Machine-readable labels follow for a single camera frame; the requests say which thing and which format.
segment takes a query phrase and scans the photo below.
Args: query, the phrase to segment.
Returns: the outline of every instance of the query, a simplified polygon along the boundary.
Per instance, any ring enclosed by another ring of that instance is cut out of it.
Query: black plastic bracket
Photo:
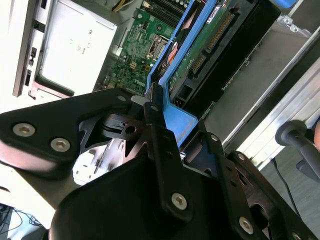
[[[296,239],[294,233],[301,239],[317,239],[243,153],[234,151],[228,159],[232,160],[242,179],[241,186],[251,210],[259,205],[265,212],[270,239]]]
[[[67,176],[77,157],[92,146],[87,145],[97,122],[109,114],[125,114],[131,100],[119,89],[108,89],[85,95],[35,105],[0,115],[0,159],[3,163],[38,176],[60,179]],[[28,137],[14,133],[16,124],[35,128]],[[55,151],[51,141],[66,139],[70,149]],[[95,142],[95,145],[106,144]]]

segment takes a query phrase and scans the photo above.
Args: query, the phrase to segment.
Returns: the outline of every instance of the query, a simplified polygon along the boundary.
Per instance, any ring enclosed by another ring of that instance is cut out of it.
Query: screw head
[[[180,193],[175,192],[174,194],[172,194],[171,201],[177,209],[185,210],[187,208],[187,200]]]
[[[242,154],[238,153],[238,158],[241,159],[242,161],[246,160],[245,156]]]
[[[216,135],[211,134],[211,138],[212,138],[213,141],[218,141],[218,138],[217,138]]]
[[[244,216],[241,216],[239,218],[239,224],[241,228],[247,233],[247,234],[254,234],[254,228],[252,227],[251,223],[248,219],[246,219]]]
[[[151,105],[151,108],[152,108],[153,110],[155,110],[155,111],[158,111],[158,108],[157,108],[156,106],[154,106],[154,105]]]
[[[299,234],[294,231],[292,232],[292,236],[293,236],[294,240],[302,240],[302,238],[299,236]]]
[[[30,137],[35,134],[36,129],[29,123],[18,123],[13,127],[14,134],[20,137]]]
[[[57,137],[51,141],[50,146],[53,150],[63,153],[70,149],[70,142],[67,139]]]
[[[122,102],[126,101],[126,98],[124,96],[118,95],[117,98]]]

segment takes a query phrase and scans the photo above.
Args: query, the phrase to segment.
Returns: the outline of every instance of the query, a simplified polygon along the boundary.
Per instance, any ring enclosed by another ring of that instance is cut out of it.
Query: metal panel
[[[89,93],[117,26],[70,0],[59,0],[53,11],[40,74],[75,95]]]
[[[320,115],[320,58],[293,86],[270,114],[238,148],[261,170],[284,147],[276,143],[275,133],[285,122],[302,120],[311,127]]]
[[[206,129],[220,138],[224,148],[289,71],[284,72],[286,65],[292,68],[299,56],[296,53],[303,53],[312,42],[307,44],[307,40],[274,30],[262,39],[249,64],[241,68],[204,120]]]

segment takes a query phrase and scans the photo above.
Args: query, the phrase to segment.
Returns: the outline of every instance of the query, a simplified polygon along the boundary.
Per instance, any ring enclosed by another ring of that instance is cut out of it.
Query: white surface
[[[92,92],[117,26],[70,0],[53,10],[41,75],[75,95]]]

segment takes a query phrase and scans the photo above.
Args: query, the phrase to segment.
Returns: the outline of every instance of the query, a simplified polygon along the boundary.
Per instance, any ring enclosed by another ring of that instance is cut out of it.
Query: mounting hole
[[[135,126],[128,126],[126,129],[125,129],[125,133],[126,134],[133,134],[135,133],[137,130],[137,128]]]
[[[237,186],[237,184],[236,184],[234,181],[232,181],[232,180],[230,181],[230,183],[231,183],[231,185],[234,186],[234,187]]]
[[[165,155],[168,159],[172,159],[172,153],[170,151],[167,151]]]
[[[126,101],[126,98],[124,96],[118,95],[117,98],[122,102]]]
[[[207,168],[206,170],[204,170],[204,172],[212,176],[212,172],[210,168]]]
[[[155,111],[158,111],[158,108],[155,105],[151,105],[151,108]]]

